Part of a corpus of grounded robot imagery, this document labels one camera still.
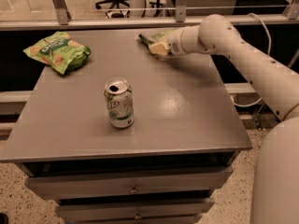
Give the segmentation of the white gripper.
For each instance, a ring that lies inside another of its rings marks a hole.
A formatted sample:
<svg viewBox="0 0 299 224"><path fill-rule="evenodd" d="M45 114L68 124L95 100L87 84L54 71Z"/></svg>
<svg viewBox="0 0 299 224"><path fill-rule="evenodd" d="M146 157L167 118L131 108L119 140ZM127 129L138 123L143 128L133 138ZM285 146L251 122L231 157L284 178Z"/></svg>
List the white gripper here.
<svg viewBox="0 0 299 224"><path fill-rule="evenodd" d="M154 55L166 56L169 50L174 55L199 53L203 45L199 40L199 26L187 26L178 28L169 35L166 42L156 42L149 45L149 51Z"/></svg>

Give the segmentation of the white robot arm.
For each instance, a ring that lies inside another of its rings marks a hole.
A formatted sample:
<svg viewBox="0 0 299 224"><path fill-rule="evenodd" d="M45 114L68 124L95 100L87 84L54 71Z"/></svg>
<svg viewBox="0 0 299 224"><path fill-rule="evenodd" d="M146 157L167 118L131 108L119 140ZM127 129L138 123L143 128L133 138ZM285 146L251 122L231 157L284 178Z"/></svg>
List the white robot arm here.
<svg viewBox="0 0 299 224"><path fill-rule="evenodd" d="M255 166L250 224L299 224L299 74L247 43L222 15L149 44L157 55L214 53L227 58L280 123L262 142Z"/></svg>

